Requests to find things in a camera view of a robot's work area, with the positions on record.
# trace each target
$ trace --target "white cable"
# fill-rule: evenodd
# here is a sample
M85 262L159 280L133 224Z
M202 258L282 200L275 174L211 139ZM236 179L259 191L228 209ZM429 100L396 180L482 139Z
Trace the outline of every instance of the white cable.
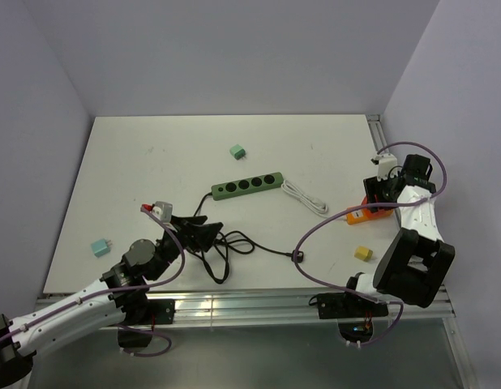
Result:
M309 196L301 189L299 189L298 186L287 180L283 181L283 184L281 184L281 189L287 195L292 196L295 199L299 200L301 203L305 204L305 206L314 214L321 217L326 217L325 214L328 213L328 206L323 200Z

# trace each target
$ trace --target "white tabletop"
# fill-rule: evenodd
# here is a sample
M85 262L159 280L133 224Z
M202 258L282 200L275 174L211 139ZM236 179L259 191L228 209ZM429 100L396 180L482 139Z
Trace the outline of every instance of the white tabletop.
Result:
M236 143L247 151L235 160ZM161 228L140 213L141 203L163 200L176 216L191 216L211 185L282 172L310 195L327 202L331 214L359 204L362 180L376 174L375 148L363 115L194 116L97 118L59 237L45 293L72 293L119 262L131 243L161 238ZM258 243L292 250L299 238L322 219L281 189L234 199L208 199L203 214L224 223L224 232L242 230ZM302 247L303 268L329 282L345 284L359 271L373 272L395 237L396 219L347 225L335 221ZM112 250L96 258L90 244L110 239ZM364 263L357 246L373 250ZM305 288L286 257L257 250L231 253L231 275L215 284L203 264L187 255L184 272L161 289L212 291ZM223 261L214 250L208 261L219 277ZM177 260L161 277L178 269Z

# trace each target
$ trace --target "black cable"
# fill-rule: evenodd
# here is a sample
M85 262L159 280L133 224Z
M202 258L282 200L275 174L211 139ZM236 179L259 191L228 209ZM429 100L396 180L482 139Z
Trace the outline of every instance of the black cable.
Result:
M193 216L197 216L199 213L200 213L200 210L202 209L202 206L203 206L203 202L206 200L207 197L209 196L212 196L212 193L209 192L209 193L206 193L203 197L202 197L202 200L200 201L200 204L198 206L198 208L196 208L196 211L195 213L193 214Z
M199 206L196 208L195 216L197 216L200 213L200 209L202 208L203 202L209 196L212 196L211 192L207 193L204 197L202 197L202 200L200 201ZM217 284L223 284L227 280L227 278L229 278L229 273L230 273L229 250L232 250L235 253L238 253L241 255L248 255L248 254L253 253L254 250L256 250L256 247L258 247L261 250L267 251L267 252L272 253L272 254L284 255L285 257L292 258L292 253L286 253L286 252L282 252L282 251L278 251L278 250L269 249L265 246L261 246L259 243L250 239L242 231L234 230L234 231L231 231L227 234L220 232L220 233L218 233L218 235L219 235L219 237L217 239L215 239L213 247L215 248L215 250L218 252L218 254L222 257L222 259L225 262L224 275L222 276L222 278L217 278L214 275L214 273L211 269L211 266L209 265L208 261L205 259L205 252L204 251L201 250L199 252L199 254L194 253L194 252L190 252L190 254L194 255L196 258L198 258L202 261L206 272L209 274L209 276L212 278L212 280L215 281ZM232 241L228 241L228 238L233 236L233 235L240 235L241 237L238 239L234 239ZM249 250L241 250L241 249L237 248L237 246L239 246L239 244L242 244L242 243L250 245L250 249Z
M400 165L393 166L393 167L391 168L391 170L389 170L389 173L388 173L388 179L389 179L389 178L391 178L391 172L392 172L394 169L396 169L396 168L401 168L401 169L403 169L403 168L404 168L404 166L400 166Z

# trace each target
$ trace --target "gray wall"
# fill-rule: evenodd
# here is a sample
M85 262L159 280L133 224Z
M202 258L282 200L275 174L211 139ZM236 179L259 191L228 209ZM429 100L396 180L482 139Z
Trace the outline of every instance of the gray wall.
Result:
M448 167L437 202L457 250L447 287L483 387L501 387L501 0L439 3L384 124Z
M20 0L0 0L0 312L34 307L90 118Z
M96 116L381 113L438 0L24 0Z

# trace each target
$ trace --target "power outlet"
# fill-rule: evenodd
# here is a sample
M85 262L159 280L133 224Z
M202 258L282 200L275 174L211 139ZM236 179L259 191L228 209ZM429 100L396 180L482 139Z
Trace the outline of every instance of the power outlet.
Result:
M250 195L251 193L261 192L263 190L276 189L283 183L283 174L270 173L263 176L256 176L224 182L211 186L212 198L215 201L231 199L232 197Z

